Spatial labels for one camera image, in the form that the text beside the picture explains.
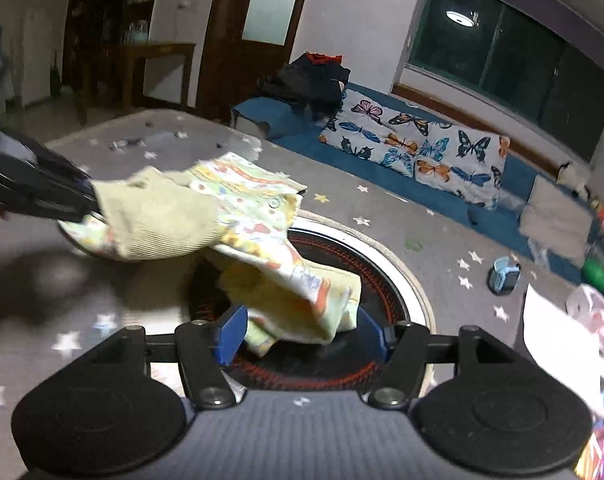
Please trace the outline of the dark window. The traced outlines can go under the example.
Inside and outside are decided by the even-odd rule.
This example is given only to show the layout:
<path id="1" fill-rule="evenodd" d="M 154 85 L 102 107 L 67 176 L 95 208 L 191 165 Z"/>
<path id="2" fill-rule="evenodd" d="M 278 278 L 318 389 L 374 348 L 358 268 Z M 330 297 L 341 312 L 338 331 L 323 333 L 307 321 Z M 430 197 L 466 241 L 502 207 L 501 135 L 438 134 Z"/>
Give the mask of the dark window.
<path id="1" fill-rule="evenodd" d="M 541 127 L 590 160 L 604 128 L 604 70 L 498 0 L 428 0 L 410 62 Z"/>

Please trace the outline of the brown door with glass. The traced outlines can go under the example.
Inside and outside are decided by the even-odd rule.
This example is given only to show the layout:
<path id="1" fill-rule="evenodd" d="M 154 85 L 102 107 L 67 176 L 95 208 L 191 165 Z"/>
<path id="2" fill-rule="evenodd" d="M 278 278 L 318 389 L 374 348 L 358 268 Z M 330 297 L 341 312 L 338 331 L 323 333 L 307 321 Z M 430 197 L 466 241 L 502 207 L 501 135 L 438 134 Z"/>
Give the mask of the brown door with glass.
<path id="1" fill-rule="evenodd" d="M 207 21 L 195 111 L 229 122 L 259 81 L 290 62 L 304 0 L 213 0 Z"/>

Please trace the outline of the blue sofa mattress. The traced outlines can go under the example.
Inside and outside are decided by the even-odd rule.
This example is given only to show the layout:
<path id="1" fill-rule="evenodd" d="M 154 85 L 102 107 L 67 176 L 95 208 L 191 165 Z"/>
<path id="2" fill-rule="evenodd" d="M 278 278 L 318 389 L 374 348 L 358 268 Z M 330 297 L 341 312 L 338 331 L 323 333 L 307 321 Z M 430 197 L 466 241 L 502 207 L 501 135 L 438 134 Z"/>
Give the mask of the blue sofa mattress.
<path id="1" fill-rule="evenodd" d="M 473 129 L 360 84 L 337 109 L 257 96 L 231 110 L 267 140 L 362 177 L 534 259 L 578 284 L 595 217 L 509 152 L 507 136 Z"/>

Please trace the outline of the white paper sheet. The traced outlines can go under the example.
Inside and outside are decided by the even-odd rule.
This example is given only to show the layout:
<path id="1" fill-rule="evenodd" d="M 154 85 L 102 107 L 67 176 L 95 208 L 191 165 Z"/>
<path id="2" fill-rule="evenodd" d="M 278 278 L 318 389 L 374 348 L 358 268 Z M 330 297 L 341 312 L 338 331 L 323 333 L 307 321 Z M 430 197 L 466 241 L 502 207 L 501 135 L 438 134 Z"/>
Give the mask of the white paper sheet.
<path id="1" fill-rule="evenodd" d="M 604 414 L 604 350 L 596 337 L 562 308 L 526 289 L 523 341 L 534 362 L 577 394 L 595 413 Z"/>

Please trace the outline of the butterfly print pillow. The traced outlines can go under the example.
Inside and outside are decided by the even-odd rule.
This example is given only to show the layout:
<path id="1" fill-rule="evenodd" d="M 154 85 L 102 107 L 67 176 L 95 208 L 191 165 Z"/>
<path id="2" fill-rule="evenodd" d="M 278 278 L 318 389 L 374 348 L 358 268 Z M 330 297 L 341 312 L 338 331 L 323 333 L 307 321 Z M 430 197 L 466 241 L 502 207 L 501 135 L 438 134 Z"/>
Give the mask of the butterfly print pillow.
<path id="1" fill-rule="evenodd" d="M 416 112 L 400 112 L 371 96 L 346 89 L 341 108 L 321 130 L 318 140 L 412 178 L 418 156 L 442 162 L 451 141 L 451 128 L 448 122 L 423 118 Z"/>
<path id="2" fill-rule="evenodd" d="M 431 124 L 417 152 L 415 179 L 469 204 L 493 209 L 500 199 L 509 148 L 508 136 L 455 124 Z"/>

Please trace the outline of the grey star pattern tablecloth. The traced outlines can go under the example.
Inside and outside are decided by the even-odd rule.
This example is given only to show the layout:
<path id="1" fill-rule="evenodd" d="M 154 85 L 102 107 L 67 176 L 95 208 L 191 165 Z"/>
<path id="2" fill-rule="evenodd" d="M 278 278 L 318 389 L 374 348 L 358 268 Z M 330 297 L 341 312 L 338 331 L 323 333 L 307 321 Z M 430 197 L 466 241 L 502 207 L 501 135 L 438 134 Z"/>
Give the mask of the grey star pattern tablecloth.
<path id="1" fill-rule="evenodd" d="M 288 230 L 301 189 L 233 153 L 184 174 L 100 183 L 0 131 L 0 207 L 70 222 L 97 212 L 128 261 L 208 250 L 277 287 L 274 326 L 333 335 L 352 292 L 311 268 Z M 125 327 L 33 388 L 12 416 L 32 479 L 570 479 L 590 414 L 568 388 L 476 326 L 454 336 L 356 312 L 380 373 L 367 394 L 250 390 L 223 369 L 251 302 L 172 333 Z"/>

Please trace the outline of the blue toy watch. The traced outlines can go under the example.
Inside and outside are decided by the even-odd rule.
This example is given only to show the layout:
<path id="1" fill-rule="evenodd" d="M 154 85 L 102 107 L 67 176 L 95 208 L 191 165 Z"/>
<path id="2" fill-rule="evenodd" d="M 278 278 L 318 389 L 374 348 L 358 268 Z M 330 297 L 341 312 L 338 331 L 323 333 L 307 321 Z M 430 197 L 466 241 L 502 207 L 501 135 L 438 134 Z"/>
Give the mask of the blue toy watch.
<path id="1" fill-rule="evenodd" d="M 486 285 L 496 296 L 510 295 L 516 288 L 520 275 L 520 263 L 511 260 L 509 257 L 500 257 L 493 262 L 491 269 L 488 271 Z"/>

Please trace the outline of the grey beige cushion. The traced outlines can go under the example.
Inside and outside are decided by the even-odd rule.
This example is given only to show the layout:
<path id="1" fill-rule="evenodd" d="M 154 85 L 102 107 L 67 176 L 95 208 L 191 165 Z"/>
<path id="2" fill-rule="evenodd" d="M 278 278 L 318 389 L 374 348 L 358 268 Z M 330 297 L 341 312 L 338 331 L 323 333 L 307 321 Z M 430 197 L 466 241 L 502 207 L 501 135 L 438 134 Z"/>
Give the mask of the grey beige cushion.
<path id="1" fill-rule="evenodd" d="M 593 216 L 542 176 L 534 180 L 520 214 L 520 233 L 580 268 L 587 254 Z"/>

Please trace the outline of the green round toy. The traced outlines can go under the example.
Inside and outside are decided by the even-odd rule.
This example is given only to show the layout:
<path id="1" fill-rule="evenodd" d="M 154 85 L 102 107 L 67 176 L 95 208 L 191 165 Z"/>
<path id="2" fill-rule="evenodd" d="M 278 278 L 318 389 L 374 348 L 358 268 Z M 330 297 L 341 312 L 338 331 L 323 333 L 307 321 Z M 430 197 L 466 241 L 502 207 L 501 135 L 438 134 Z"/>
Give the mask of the green round toy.
<path id="1" fill-rule="evenodd" d="M 595 257 L 586 258 L 581 275 L 583 283 L 589 284 L 604 295 L 604 260 Z"/>

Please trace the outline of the plush toys pile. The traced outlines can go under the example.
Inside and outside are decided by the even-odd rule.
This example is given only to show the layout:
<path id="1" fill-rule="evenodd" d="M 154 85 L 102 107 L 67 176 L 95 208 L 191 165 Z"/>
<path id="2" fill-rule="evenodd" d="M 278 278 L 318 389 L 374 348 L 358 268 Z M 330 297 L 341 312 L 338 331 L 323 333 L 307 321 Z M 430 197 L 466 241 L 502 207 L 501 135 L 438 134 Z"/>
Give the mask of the plush toys pile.
<path id="1" fill-rule="evenodd" d="M 604 236 L 604 202 L 588 188 L 585 177 L 571 162 L 566 162 L 559 167 L 557 183 L 569 190 L 574 197 L 587 203 L 596 214 L 599 222 L 599 235 Z"/>

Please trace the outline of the wooden side table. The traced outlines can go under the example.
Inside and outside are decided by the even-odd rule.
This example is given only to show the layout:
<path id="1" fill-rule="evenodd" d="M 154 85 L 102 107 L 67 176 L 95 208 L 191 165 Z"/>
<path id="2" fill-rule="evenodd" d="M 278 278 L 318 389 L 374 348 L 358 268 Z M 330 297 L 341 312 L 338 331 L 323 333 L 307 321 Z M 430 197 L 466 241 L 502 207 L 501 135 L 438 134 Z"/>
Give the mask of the wooden side table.
<path id="1" fill-rule="evenodd" d="M 145 107 L 189 110 L 194 57 L 192 42 L 106 44 L 76 53 L 68 80 L 79 122 L 88 122 L 88 105 L 101 86 L 124 116 Z"/>

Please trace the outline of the black round induction cooker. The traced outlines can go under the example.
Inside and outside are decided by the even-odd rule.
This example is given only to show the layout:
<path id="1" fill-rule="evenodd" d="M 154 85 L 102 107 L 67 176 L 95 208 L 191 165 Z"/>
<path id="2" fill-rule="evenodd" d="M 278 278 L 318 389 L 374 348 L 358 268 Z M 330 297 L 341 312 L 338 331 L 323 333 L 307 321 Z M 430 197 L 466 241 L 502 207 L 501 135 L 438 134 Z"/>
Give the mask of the black round induction cooker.
<path id="1" fill-rule="evenodd" d="M 318 234 L 294 230 L 293 247 L 307 261 L 360 278 L 357 307 L 380 321 L 408 321 L 406 302 L 387 274 L 347 245 Z M 251 328 L 264 328 L 267 316 L 285 323 L 285 333 L 259 354 L 240 344 L 226 373 L 250 389 L 357 390 L 364 392 L 381 372 L 364 343 L 361 327 L 338 330 L 333 339 L 304 298 L 270 281 L 251 264 L 209 250 L 195 266 L 185 299 L 191 318 L 216 321 L 237 302 L 250 311 Z"/>

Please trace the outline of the pink white tissue box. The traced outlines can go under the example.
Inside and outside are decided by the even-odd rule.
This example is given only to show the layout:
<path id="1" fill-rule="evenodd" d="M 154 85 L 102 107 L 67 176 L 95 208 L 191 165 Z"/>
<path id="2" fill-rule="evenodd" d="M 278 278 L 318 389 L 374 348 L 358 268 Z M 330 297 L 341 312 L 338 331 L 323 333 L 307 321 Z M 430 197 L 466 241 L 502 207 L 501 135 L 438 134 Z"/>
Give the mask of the pink white tissue box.
<path id="1" fill-rule="evenodd" d="M 567 314 L 581 323 L 604 350 L 604 295 L 590 285 L 579 285 L 566 300 Z"/>

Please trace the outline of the dark clothes pile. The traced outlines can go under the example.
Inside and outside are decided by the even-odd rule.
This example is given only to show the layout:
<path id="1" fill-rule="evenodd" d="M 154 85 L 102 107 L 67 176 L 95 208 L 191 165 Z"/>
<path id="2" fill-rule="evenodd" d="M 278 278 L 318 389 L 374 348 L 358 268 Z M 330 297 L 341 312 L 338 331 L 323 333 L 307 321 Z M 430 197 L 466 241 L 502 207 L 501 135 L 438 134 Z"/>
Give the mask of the dark clothes pile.
<path id="1" fill-rule="evenodd" d="M 276 75 L 262 78 L 257 88 L 261 96 L 332 115 L 342 104 L 349 76 L 351 71 L 342 65 L 341 55 L 305 52 Z"/>

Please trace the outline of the colourful patterned baby garment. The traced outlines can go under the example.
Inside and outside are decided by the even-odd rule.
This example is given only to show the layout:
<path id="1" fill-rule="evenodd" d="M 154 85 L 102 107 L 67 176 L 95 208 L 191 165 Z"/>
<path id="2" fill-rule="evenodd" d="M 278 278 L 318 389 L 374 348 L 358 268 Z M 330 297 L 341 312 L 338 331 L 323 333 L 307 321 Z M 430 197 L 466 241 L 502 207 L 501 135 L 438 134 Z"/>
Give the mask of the colourful patterned baby garment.
<path id="1" fill-rule="evenodd" d="M 311 304 L 333 339 L 356 328 L 360 278 L 307 261 L 288 230 L 300 211 L 305 185 L 229 152 L 183 171 L 143 168 L 125 180 L 93 181 L 100 210 L 79 222 L 63 221 L 62 232 L 89 254 L 143 262 L 183 278 L 209 250 L 251 264 L 270 281 Z M 285 333 L 285 323 L 267 316 L 244 340 L 259 354 Z"/>

